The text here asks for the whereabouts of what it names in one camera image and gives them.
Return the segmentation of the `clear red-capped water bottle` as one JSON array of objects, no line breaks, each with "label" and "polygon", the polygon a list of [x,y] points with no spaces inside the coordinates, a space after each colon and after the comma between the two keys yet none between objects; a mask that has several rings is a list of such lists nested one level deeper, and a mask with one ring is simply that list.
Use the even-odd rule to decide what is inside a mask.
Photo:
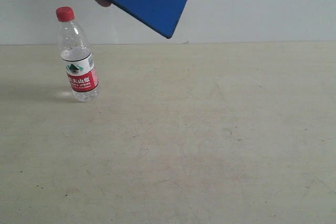
[{"label": "clear red-capped water bottle", "polygon": [[87,102],[99,94],[99,78],[87,36],[75,20],[71,7],[56,10],[57,42],[75,98]]}]

